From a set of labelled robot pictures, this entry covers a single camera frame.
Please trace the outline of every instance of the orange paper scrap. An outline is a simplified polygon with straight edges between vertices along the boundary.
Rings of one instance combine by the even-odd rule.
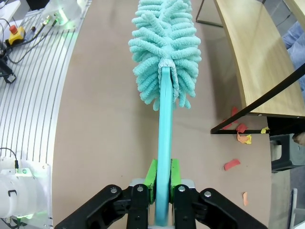
[[[227,130],[229,129],[230,127],[232,126],[232,123],[230,123],[229,125],[226,125],[223,127],[223,130]]]
[[[248,193],[247,192],[243,193],[243,198],[244,198],[244,206],[247,206],[249,204],[249,202],[248,202]]]
[[[267,130],[270,130],[268,127],[265,127],[261,130],[261,134],[265,134]]]
[[[238,112],[238,109],[236,106],[234,106],[231,111],[231,116],[236,115],[237,112]]]
[[[229,170],[230,168],[233,168],[234,166],[240,165],[240,161],[238,159],[234,159],[224,165],[225,171]]]
[[[251,144],[252,143],[252,136],[240,136],[239,132],[237,132],[237,140],[243,144]]]
[[[239,133],[244,133],[246,129],[248,129],[248,127],[247,127],[245,124],[243,124],[243,123],[241,123],[241,124],[236,128],[237,132],[239,132]]]

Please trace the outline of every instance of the wooden desk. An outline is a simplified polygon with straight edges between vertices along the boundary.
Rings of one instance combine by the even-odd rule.
[[[293,71],[281,36],[264,5],[257,0],[214,0],[235,60],[244,108]],[[298,82],[252,111],[305,116]]]
[[[304,0],[285,0],[286,4],[295,15],[305,31],[305,1]]]
[[[199,9],[193,1],[193,16]],[[108,184],[122,188],[145,177],[158,150],[158,112],[140,100],[128,41],[138,0],[92,2],[73,50],[62,92],[52,174],[54,225]],[[268,135],[242,145],[231,135],[211,135],[219,122],[203,25],[196,98],[191,110],[173,114],[173,158],[182,178],[198,190],[213,187],[256,219],[268,225],[271,203],[271,158]],[[264,117],[253,125],[266,126]],[[226,162],[241,165],[224,171]],[[249,205],[243,206],[243,192]],[[111,229],[126,228],[126,217]]]

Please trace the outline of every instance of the person's leg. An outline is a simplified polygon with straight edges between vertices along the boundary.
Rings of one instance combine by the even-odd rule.
[[[289,49],[304,33],[300,23],[297,21],[293,26],[287,31],[287,33],[282,37],[286,49]]]
[[[295,69],[301,67],[302,64],[305,63],[305,33],[303,33],[288,49],[288,53],[290,55],[290,59],[294,65]],[[305,76],[299,79],[299,83],[301,86],[301,91],[303,94],[303,98],[305,100]]]

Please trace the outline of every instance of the bolt head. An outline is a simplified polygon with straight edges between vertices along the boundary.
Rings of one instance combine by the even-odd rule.
[[[180,187],[178,188],[178,190],[179,190],[180,192],[184,192],[184,191],[185,191],[185,187],[180,186]]]
[[[111,193],[117,193],[118,190],[116,189],[116,187],[113,187],[110,191]]]
[[[205,197],[211,197],[211,195],[212,195],[212,194],[211,194],[211,192],[209,192],[209,191],[206,191],[206,192],[204,193],[204,196],[205,196]]]
[[[142,187],[142,186],[139,186],[139,187],[137,188],[137,190],[138,190],[138,192],[142,192],[142,191],[143,191],[143,187]]]

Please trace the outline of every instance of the yellow paper scrap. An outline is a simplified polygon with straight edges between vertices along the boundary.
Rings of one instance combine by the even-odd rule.
[[[265,127],[261,130],[261,134],[265,134],[267,130],[270,130],[268,127]]]
[[[252,141],[252,136],[251,135],[247,135],[247,137],[248,137],[248,140],[245,141],[245,143],[248,144],[248,145],[252,144],[252,142],[251,142]]]

